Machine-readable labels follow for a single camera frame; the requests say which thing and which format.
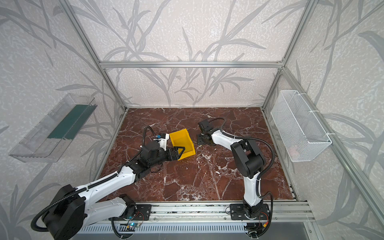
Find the yellow plastic bin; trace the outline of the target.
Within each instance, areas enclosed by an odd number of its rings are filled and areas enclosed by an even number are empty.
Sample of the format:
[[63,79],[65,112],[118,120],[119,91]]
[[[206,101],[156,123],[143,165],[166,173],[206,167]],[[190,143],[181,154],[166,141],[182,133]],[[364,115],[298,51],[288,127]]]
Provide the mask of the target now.
[[173,147],[179,146],[186,148],[179,161],[194,156],[196,154],[194,143],[187,129],[182,129],[180,131],[170,133],[170,139],[173,144]]

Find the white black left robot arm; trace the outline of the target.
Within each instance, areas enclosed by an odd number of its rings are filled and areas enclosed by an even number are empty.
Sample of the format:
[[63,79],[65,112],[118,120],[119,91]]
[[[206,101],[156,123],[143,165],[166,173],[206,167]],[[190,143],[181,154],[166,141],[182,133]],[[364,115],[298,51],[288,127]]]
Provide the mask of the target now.
[[49,232],[55,240],[69,240],[83,227],[102,220],[132,219],[138,214],[136,203],[123,194],[112,200],[102,201],[109,194],[143,179],[151,169],[165,162],[179,161],[194,144],[186,129],[159,134],[149,143],[142,143],[141,150],[115,172],[88,184],[62,187],[51,203],[31,221],[31,229]]

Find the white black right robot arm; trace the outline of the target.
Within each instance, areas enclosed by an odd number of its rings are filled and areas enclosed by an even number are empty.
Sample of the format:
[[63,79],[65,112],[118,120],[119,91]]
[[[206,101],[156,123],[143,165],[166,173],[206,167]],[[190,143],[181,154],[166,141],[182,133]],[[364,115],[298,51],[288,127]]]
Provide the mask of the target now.
[[[223,130],[223,125],[216,128],[211,124],[215,120],[225,121],[224,118],[214,118],[198,123],[201,130],[201,133],[197,135],[198,144],[219,145],[232,152],[236,167],[244,179],[243,207],[246,217],[253,220],[259,214],[264,213],[268,220],[271,220],[274,197],[271,192],[261,194],[261,178],[275,163],[274,149],[265,140],[229,134]],[[258,143],[265,144],[272,154],[271,161],[266,167],[266,158]]]

